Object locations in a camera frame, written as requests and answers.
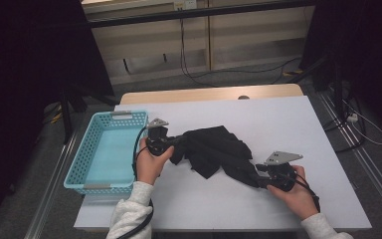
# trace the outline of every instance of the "metal frame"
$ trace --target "metal frame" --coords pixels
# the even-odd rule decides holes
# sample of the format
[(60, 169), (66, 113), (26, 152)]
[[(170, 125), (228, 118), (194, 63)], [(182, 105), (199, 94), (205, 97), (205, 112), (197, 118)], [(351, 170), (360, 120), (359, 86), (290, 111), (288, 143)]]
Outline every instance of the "metal frame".
[(226, 14), (246, 13), (246, 12), (260, 12), (268, 10), (278, 10), (286, 8), (306, 7), (315, 5), (315, 0), (283, 0), (266, 3), (245, 4), (238, 6), (226, 6), (226, 7), (211, 7), (200, 8), (185, 11), (173, 11), (156, 14), (147, 14), (141, 16), (124, 17), (124, 18), (106, 18), (90, 20), (89, 26), (92, 28), (111, 27), (119, 25), (146, 23), (146, 22), (158, 22), (175, 19), (186, 19), (196, 17), (217, 16)]
[[(333, 119), (337, 119), (335, 122), (336, 125), (340, 125), (340, 120), (338, 119), (337, 114), (334, 111), (333, 100), (328, 96), (324, 96), (324, 95), (320, 95), (320, 96), (324, 104), (324, 107), (326, 108), (330, 116)], [(354, 131), (346, 123), (343, 126), (340, 126), (339, 130), (342, 136), (344, 137), (344, 139), (346, 140), (346, 142), (349, 144), (349, 146), (354, 146), (359, 143), (358, 139), (355, 136)], [(378, 169), (378, 167), (372, 160), (371, 156), (368, 154), (367, 150), (365, 150), (363, 146), (356, 147), (352, 149), (352, 151), (382, 197), (381, 171)]]
[[(76, 123), (81, 125), (84, 121), (84, 118), (77, 119)], [(48, 218), (49, 212), (51, 211), (52, 205), (54, 203), (54, 199), (56, 196), (56, 191), (58, 186), (63, 182), (63, 171), (68, 163), (68, 158), (71, 156), (74, 145), (77, 140), (81, 140), (78, 138), (79, 126), (74, 130), (73, 135), (67, 144), (64, 145), (60, 157), (58, 159), (57, 165), (52, 174), (51, 180), (46, 187), (46, 191), (40, 201), (39, 207), (36, 209), (36, 213), (32, 222), (30, 223), (29, 229), (26, 233), (24, 239), (38, 239), (40, 238), (43, 228), (45, 227), (46, 220)]]

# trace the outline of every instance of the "basket handle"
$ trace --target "basket handle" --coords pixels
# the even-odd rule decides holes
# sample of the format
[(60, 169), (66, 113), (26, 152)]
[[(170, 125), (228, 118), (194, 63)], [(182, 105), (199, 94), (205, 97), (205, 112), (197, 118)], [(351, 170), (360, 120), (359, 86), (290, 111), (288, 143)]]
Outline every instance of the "basket handle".
[(83, 189), (111, 189), (110, 184), (85, 184)]
[(127, 120), (132, 119), (132, 111), (120, 111), (120, 112), (111, 112), (110, 116), (114, 120)]

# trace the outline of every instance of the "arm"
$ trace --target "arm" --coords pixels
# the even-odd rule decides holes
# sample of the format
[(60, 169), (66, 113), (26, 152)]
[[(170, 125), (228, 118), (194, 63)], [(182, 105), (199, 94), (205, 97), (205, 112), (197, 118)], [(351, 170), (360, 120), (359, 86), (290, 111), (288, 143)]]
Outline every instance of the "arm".
[[(294, 166), (296, 173), (305, 179), (305, 171), (301, 166)], [(347, 233), (337, 233), (327, 222), (325, 215), (319, 213), (315, 208), (309, 192), (295, 184), (289, 192), (284, 192), (274, 186), (268, 185), (268, 190), (277, 198), (282, 200), (287, 207), (295, 213), (301, 220), (302, 227), (311, 239), (338, 239), (352, 238)]]
[[(151, 192), (156, 178), (160, 175), (164, 163), (173, 153), (173, 147), (169, 147), (160, 156), (153, 156), (146, 149), (145, 138), (140, 141), (140, 150), (137, 159), (137, 181), (133, 183), (131, 196), (126, 200), (120, 200), (112, 214), (110, 229), (107, 239), (115, 239), (136, 228), (153, 210), (148, 206)], [(132, 236), (134, 239), (151, 238), (151, 227), (148, 224), (143, 230)]]

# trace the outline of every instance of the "power strip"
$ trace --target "power strip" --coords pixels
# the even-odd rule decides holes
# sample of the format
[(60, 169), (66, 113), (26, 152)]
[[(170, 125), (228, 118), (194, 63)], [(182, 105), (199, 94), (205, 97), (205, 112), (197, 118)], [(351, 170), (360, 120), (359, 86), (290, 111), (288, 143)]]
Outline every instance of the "power strip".
[(173, 2), (173, 10), (182, 11), (197, 9), (197, 0), (175, 0)]
[(350, 114), (347, 121), (357, 122), (358, 121), (358, 115), (356, 113)]

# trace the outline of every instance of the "black cloth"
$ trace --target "black cloth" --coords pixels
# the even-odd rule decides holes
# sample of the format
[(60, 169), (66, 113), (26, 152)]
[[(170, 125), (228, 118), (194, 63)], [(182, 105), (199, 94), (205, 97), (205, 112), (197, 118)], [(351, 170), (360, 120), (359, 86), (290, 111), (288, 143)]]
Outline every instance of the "black cloth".
[(175, 145), (170, 158), (178, 164), (182, 158), (189, 159), (191, 169), (206, 179), (222, 166), (230, 177), (253, 187), (259, 187), (249, 174), (256, 172), (249, 162), (252, 154), (247, 145), (228, 132), (224, 126), (186, 131), (186, 140)]

